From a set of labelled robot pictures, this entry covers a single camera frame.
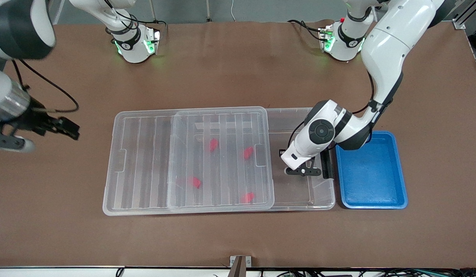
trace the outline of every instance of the clear plastic container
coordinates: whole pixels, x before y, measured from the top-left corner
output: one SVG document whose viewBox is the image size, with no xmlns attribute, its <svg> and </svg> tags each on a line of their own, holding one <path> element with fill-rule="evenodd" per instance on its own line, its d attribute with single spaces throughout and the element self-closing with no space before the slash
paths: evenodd
<svg viewBox="0 0 476 277">
<path fill-rule="evenodd" d="M 211 121 L 211 118 L 226 118 L 227 121 L 220 125 L 219 121 Z M 267 130 L 266 111 L 261 107 L 119 113 L 113 126 L 104 213 L 243 212 L 270 208 L 274 203 L 274 194 L 270 150 L 268 143 L 265 143 L 268 142 Z M 193 132 L 192 140 L 184 151 L 179 142 L 191 137 L 190 132 Z M 227 135 L 221 138 L 221 132 Z M 204 143 L 204 137 L 207 139 L 210 134 L 219 142 L 212 152 L 210 145 Z M 248 145 L 253 146 L 254 151 L 248 160 L 240 163 L 239 159 Z M 180 156 L 170 155 L 170 149 Z M 184 162 L 184 155 L 185 159 L 193 159 L 194 163 Z M 227 157 L 226 164 L 207 167 L 216 164 L 217 157 L 220 161 L 222 156 Z M 192 173 L 187 174 L 187 167 Z M 177 178 L 183 176 L 183 169 L 185 175 L 201 181 L 201 187 L 192 194 L 192 201 L 195 199 L 192 204 L 187 202 L 187 192 L 190 198 L 190 192 L 194 193 L 192 189 L 196 189 L 193 182 Z M 217 174 L 219 182 L 211 178 Z M 222 179 L 221 182 L 221 177 L 227 177 L 228 181 Z M 246 197 L 249 192 L 254 192 L 251 200 Z"/>
<path fill-rule="evenodd" d="M 332 175 L 329 174 L 330 156 L 325 154 L 322 154 L 322 157 L 317 156 L 315 164 L 321 166 L 321 160 L 325 164 L 322 166 L 324 174 L 319 177 L 285 175 L 286 165 L 279 157 L 279 149 L 286 147 L 291 132 L 298 123 L 303 121 L 310 108 L 267 109 L 267 116 L 264 109 L 260 107 L 246 107 L 243 108 L 245 111 L 238 113 L 234 113 L 237 108 L 230 108 L 225 109 L 227 110 L 225 114 L 218 115 L 216 112 L 219 109 L 222 110 L 222 108 L 205 109 L 204 114 L 199 114 L 204 109 L 119 113 L 113 126 L 104 191 L 104 213 L 107 215 L 174 214 L 191 212 L 192 209 L 193 212 L 237 212 L 264 210 L 268 205 L 272 207 L 266 211 L 322 210 L 330 209 L 335 205 L 334 183 Z M 223 123 L 226 118 L 226 124 L 219 124 L 218 120 L 214 120 L 213 124 L 206 125 L 211 128 L 204 128 L 204 120 L 206 123 L 207 120 L 211 122 L 212 117 L 220 118 Z M 174 149 L 181 155 L 181 167 L 178 167 L 177 160 L 180 158 L 170 156 L 171 140 L 176 140 L 173 142 L 176 146 L 181 145 L 178 140 L 191 137 L 184 130 L 185 126 L 192 127 L 194 132 L 194 139 L 190 140 L 194 142 L 194 150 L 185 152 L 187 158 L 189 155 L 193 156 L 194 161 L 198 162 L 194 167 L 188 163 L 183 165 L 183 147 Z M 240 137 L 240 135 L 236 136 L 236 132 L 238 131 L 239 134 L 240 130 L 241 137 L 243 136 L 243 149 L 246 149 L 245 146 L 249 144 L 254 144 L 254 151 L 249 160 L 243 160 L 238 166 L 238 158 L 243 157 L 242 144 L 241 140 L 235 142 L 233 137 Z M 224 138 L 224 136 L 221 137 L 221 132 L 229 133 L 226 135 L 230 137 L 229 140 L 226 138 L 221 141 Z M 219 147 L 212 152 L 210 142 L 209 144 L 204 142 L 204 137 L 209 135 L 211 140 L 214 138 L 218 140 Z M 231 148 L 230 151 L 221 153 L 221 149 L 228 149 L 228 147 Z M 169 172 L 170 160 L 175 166 L 172 172 Z M 219 167 L 210 166 L 218 163 L 218 160 Z M 209 171 L 204 170 L 207 165 L 209 165 Z M 176 178 L 174 181 L 168 178 L 172 175 L 183 176 L 183 167 L 186 170 L 187 166 L 190 166 L 192 174 L 197 174 L 195 177 L 201 181 L 201 190 L 196 194 L 192 191 L 193 178 L 192 182 L 183 178 L 181 183 L 177 183 Z M 238 172 L 241 172 L 240 180 L 243 182 L 238 182 L 236 189 L 231 189 L 231 183 L 225 183 L 222 180 L 227 177 L 235 180 L 236 184 Z M 264 188 L 263 195 L 259 192 L 257 195 L 254 193 L 255 197 L 250 201 L 251 203 L 242 203 L 244 199 L 240 198 L 240 195 L 260 187 Z M 229 200 L 226 197 L 227 188 L 230 190 Z M 187 204 L 187 195 L 189 198 L 192 196 L 193 206 Z"/>
<path fill-rule="evenodd" d="M 279 156 L 279 150 L 287 148 L 291 132 L 310 110 L 311 108 L 267 109 L 275 195 L 274 206 L 269 209 L 271 212 L 326 210 L 335 205 L 331 160 L 331 153 L 335 155 L 333 150 L 316 156 L 314 166 L 322 169 L 322 175 L 317 177 L 286 175 L 286 165 Z"/>
<path fill-rule="evenodd" d="M 264 108 L 182 110 L 171 129 L 168 207 L 247 212 L 274 204 Z"/>
</svg>

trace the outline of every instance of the plastic container lid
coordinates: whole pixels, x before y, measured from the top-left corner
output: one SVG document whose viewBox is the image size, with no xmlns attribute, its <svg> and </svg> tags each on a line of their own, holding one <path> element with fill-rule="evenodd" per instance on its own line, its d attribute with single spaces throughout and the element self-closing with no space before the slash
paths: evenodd
<svg viewBox="0 0 476 277">
<path fill-rule="evenodd" d="M 406 186 L 395 137 L 373 131 L 372 140 L 357 150 L 336 147 L 340 195 L 350 209 L 404 209 Z"/>
<path fill-rule="evenodd" d="M 171 129 L 168 207 L 185 213 L 272 207 L 264 108 L 182 110 Z"/>
<path fill-rule="evenodd" d="M 262 107 L 116 116 L 105 214 L 251 212 L 273 204 L 268 119 Z"/>
</svg>

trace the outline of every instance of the metal frame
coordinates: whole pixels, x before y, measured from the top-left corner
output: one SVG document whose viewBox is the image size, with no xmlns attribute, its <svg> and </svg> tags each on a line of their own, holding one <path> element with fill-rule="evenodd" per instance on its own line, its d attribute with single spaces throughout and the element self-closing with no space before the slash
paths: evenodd
<svg viewBox="0 0 476 277">
<path fill-rule="evenodd" d="M 251 256 L 231 256 L 230 263 L 232 263 L 233 266 L 230 269 L 230 273 L 228 274 L 228 277 L 245 277 L 247 258 L 250 259 L 250 265 L 251 265 L 252 264 Z"/>
<path fill-rule="evenodd" d="M 210 18 L 209 0 L 206 0 L 206 6 L 207 6 L 207 12 L 208 12 L 206 19 L 207 19 L 207 22 L 211 22 L 212 19 Z"/>
<path fill-rule="evenodd" d="M 476 0 L 473 0 L 461 14 L 457 14 L 455 18 L 452 19 L 455 30 L 463 30 L 466 28 L 465 22 L 469 17 L 476 12 Z"/>
</svg>

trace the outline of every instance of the red block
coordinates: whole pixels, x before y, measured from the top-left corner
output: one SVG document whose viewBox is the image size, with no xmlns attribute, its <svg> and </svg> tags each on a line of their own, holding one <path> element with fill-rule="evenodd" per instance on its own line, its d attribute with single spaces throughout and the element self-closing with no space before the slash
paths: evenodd
<svg viewBox="0 0 476 277">
<path fill-rule="evenodd" d="M 245 194 L 245 196 L 243 197 L 243 202 L 247 204 L 252 203 L 254 198 L 255 198 L 255 194 L 252 192 L 249 192 Z"/>
<path fill-rule="evenodd" d="M 195 187 L 195 188 L 201 188 L 201 184 L 202 184 L 202 182 L 199 180 L 199 178 L 194 177 L 194 179 L 193 179 L 193 185 L 194 185 L 194 187 Z"/>
<path fill-rule="evenodd" d="M 214 150 L 218 147 L 218 145 L 219 145 L 219 141 L 213 138 L 212 140 L 210 140 L 209 150 L 211 152 L 214 152 Z"/>
<path fill-rule="evenodd" d="M 245 158 L 245 160 L 248 160 L 250 159 L 252 154 L 253 154 L 253 147 L 249 147 L 243 151 L 243 158 Z"/>
</svg>

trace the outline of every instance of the black cable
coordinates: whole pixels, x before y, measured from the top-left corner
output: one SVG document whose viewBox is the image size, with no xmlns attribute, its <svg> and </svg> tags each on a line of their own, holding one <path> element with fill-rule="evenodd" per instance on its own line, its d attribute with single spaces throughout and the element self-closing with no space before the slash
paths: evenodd
<svg viewBox="0 0 476 277">
<path fill-rule="evenodd" d="M 368 77 L 370 78 L 370 84 L 372 85 L 372 96 L 370 97 L 370 100 L 373 100 L 373 97 L 375 96 L 375 85 L 373 84 L 373 78 L 372 78 L 372 76 L 370 75 L 369 72 L 368 72 Z M 365 107 L 363 107 L 363 109 L 357 110 L 353 114 L 360 113 L 360 112 L 364 111 L 367 107 L 368 107 L 368 104 L 366 104 Z"/>
<path fill-rule="evenodd" d="M 298 130 L 298 128 L 300 128 L 300 126 L 303 125 L 303 123 L 304 122 L 301 122 L 298 126 L 296 126 L 296 128 L 293 130 L 293 133 L 291 133 L 291 136 L 289 137 L 289 141 L 288 141 L 288 147 L 291 144 L 291 140 L 293 139 L 293 135 L 296 133 L 296 130 Z"/>
<path fill-rule="evenodd" d="M 116 270 L 115 277 L 121 277 L 124 271 L 125 271 L 125 268 L 123 268 L 123 267 L 122 267 L 122 268 L 118 268 L 118 269 Z"/>
<path fill-rule="evenodd" d="M 301 274 L 298 270 L 290 271 L 295 277 L 306 277 L 304 274 Z"/>
<path fill-rule="evenodd" d="M 57 84 L 55 84 L 54 82 L 50 81 L 48 78 L 44 77 L 43 75 L 41 75 L 41 73 L 37 72 L 34 68 L 32 68 L 30 65 L 28 65 L 24 60 L 19 60 L 25 67 L 27 67 L 29 70 L 31 70 L 34 74 L 38 75 L 41 79 L 45 80 L 46 82 L 48 82 L 48 84 L 54 86 L 56 89 L 58 89 L 59 91 L 61 91 L 62 93 L 64 93 L 64 95 L 66 95 L 67 97 L 69 97 L 70 100 L 72 100 L 72 102 L 74 103 L 75 105 L 75 108 L 73 109 L 64 109 L 64 110 L 61 110 L 61 109 L 54 109 L 54 110 L 44 110 L 44 112 L 62 112 L 62 113 L 67 113 L 67 112 L 76 112 L 79 110 L 79 103 L 69 94 L 67 93 L 64 89 L 60 88 Z"/>
<path fill-rule="evenodd" d="M 110 7 L 111 9 L 114 9 L 113 5 L 111 5 L 111 3 L 110 3 L 108 0 L 104 0 L 104 2 L 108 5 L 108 7 Z M 138 20 L 133 14 L 130 14 L 131 17 L 127 17 L 127 16 L 125 16 L 125 15 L 119 13 L 119 12 L 116 11 L 116 10 L 115 10 L 115 12 L 116 12 L 118 15 L 120 15 L 120 16 L 122 16 L 122 17 L 125 17 L 126 19 L 133 20 L 132 17 L 134 17 L 134 19 L 135 19 L 138 23 L 159 23 L 159 22 L 162 22 L 162 23 L 166 24 L 166 22 L 164 22 L 164 21 L 159 21 L 159 20 L 157 20 L 157 19 L 154 19 L 153 21 L 140 21 L 140 20 Z"/>
<path fill-rule="evenodd" d="M 291 272 L 289 272 L 289 271 L 282 272 L 281 274 L 277 275 L 276 277 L 281 277 L 281 276 L 284 276 L 284 275 L 289 274 L 289 273 L 291 273 Z"/>
<path fill-rule="evenodd" d="M 334 145 L 332 145 L 328 149 L 325 149 L 324 151 L 330 151 L 330 150 L 334 149 L 336 145 L 337 145 L 337 143 L 334 143 Z"/>
<path fill-rule="evenodd" d="M 320 271 L 319 272 L 315 271 L 315 274 L 320 275 L 320 277 L 325 277 L 325 275 L 323 275 L 322 272 Z"/>
<path fill-rule="evenodd" d="M 125 15 L 119 13 L 118 11 L 116 12 L 118 15 L 121 15 L 122 17 L 125 17 L 127 19 L 130 19 L 130 23 L 133 23 L 134 22 L 134 19 L 136 20 L 136 23 L 134 24 L 134 27 L 133 28 L 130 28 L 129 26 L 127 26 L 125 24 L 125 22 L 123 22 L 123 20 L 120 20 L 120 22 L 123 24 L 123 26 L 125 26 L 125 28 L 129 29 L 129 30 L 137 30 L 139 28 L 139 21 L 138 19 L 136 18 L 135 15 L 133 14 L 129 14 L 130 15 L 130 18 L 126 17 Z"/>
<path fill-rule="evenodd" d="M 29 86 L 27 85 L 24 85 L 23 81 L 22 81 L 22 76 L 21 76 L 21 72 L 19 71 L 19 67 L 17 66 L 17 63 L 15 60 L 12 60 L 12 63 L 14 65 L 14 68 L 16 70 L 16 74 L 17 74 L 17 79 L 19 80 L 19 84 L 22 88 L 22 90 L 26 91 L 29 89 Z"/>
<path fill-rule="evenodd" d="M 319 37 L 317 37 L 316 35 L 314 35 L 314 34 L 312 33 L 312 31 L 317 32 L 317 33 L 319 33 L 319 31 L 318 31 L 317 29 L 315 29 L 315 28 L 312 28 L 312 27 L 310 27 L 310 26 L 307 26 L 304 21 L 297 21 L 297 20 L 295 20 L 295 19 L 292 19 L 292 20 L 288 20 L 288 22 L 289 22 L 289 23 L 298 23 L 301 27 L 305 28 L 305 29 L 308 31 L 308 33 L 310 33 L 310 35 L 311 35 L 312 37 L 314 37 L 316 40 L 319 40 L 319 41 L 321 41 L 321 42 L 326 42 L 326 41 L 327 41 L 327 40 L 324 39 L 324 38 L 319 38 Z"/>
</svg>

